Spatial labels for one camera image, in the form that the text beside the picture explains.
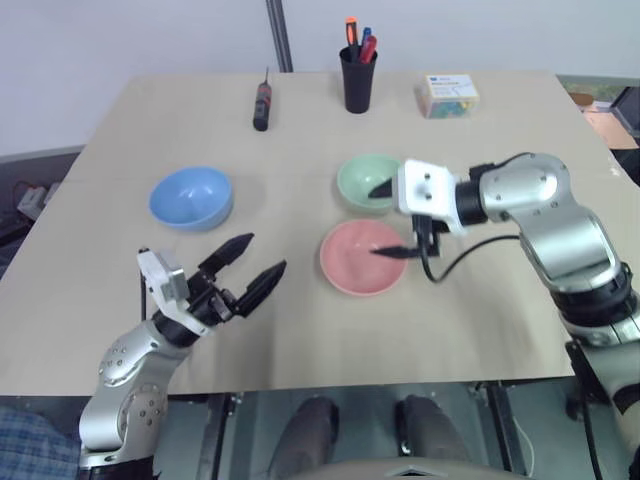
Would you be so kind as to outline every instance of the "marker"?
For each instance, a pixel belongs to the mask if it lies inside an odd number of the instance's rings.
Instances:
[[[375,35],[369,35],[365,44],[362,46],[362,52],[360,53],[360,63],[370,63],[373,58],[373,54],[376,51],[378,45],[378,39]]]
[[[347,17],[347,45],[349,45],[349,54],[351,55],[351,61],[358,63],[358,30],[357,30],[356,17]]]
[[[364,47],[364,42],[366,42],[367,37],[371,35],[371,28],[370,27],[364,27],[364,30],[362,31],[362,46]]]

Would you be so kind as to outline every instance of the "black cup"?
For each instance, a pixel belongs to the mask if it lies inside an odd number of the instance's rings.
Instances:
[[[342,80],[344,82],[344,106],[351,113],[364,113],[369,110],[373,69],[376,66],[378,52],[373,53],[369,63],[351,61],[349,47],[340,50]]]

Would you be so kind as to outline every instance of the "beige table surface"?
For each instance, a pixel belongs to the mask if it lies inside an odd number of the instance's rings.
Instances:
[[[137,249],[173,249],[190,274],[227,238],[249,231],[253,245],[220,284],[241,293],[281,258],[286,274],[249,319],[196,344],[173,393],[570,374],[566,334],[517,242],[481,249],[440,286],[412,263],[392,291],[367,299],[336,291],[319,270],[325,233],[356,217],[335,192],[336,171],[352,156],[414,157],[465,174],[538,151],[569,166],[575,196],[640,272],[640,190],[553,75],[474,72],[481,104],[472,116],[431,121],[417,108],[418,79],[377,75],[370,111],[352,115],[337,74],[273,75],[266,133],[251,127],[259,76],[133,81],[0,283],[0,394],[91,394],[103,350],[139,321]],[[234,209],[208,233],[170,230],[147,211],[154,184],[189,165],[232,177]],[[382,220],[411,240],[408,218]],[[434,269],[482,238],[516,231],[485,225],[443,238]]]

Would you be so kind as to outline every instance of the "bowl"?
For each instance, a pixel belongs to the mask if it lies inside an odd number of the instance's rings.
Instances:
[[[151,192],[149,210],[159,222],[201,232],[222,223],[233,204],[231,182],[219,170],[190,167],[162,180]]]
[[[407,260],[394,260],[371,250],[404,245],[400,235],[376,220],[353,220],[336,226],[320,247],[320,266],[338,290],[366,297],[386,292],[402,277]]]
[[[393,205],[391,198],[369,198],[369,192],[395,176],[400,162],[382,154],[359,155],[346,162],[338,172],[338,190],[358,211],[384,212]]]

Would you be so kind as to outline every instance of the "blue marker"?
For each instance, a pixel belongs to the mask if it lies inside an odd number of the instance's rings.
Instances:
[[[367,37],[371,35],[371,29],[369,27],[364,27],[364,30],[362,31],[362,46],[364,47],[364,41],[367,39]]]

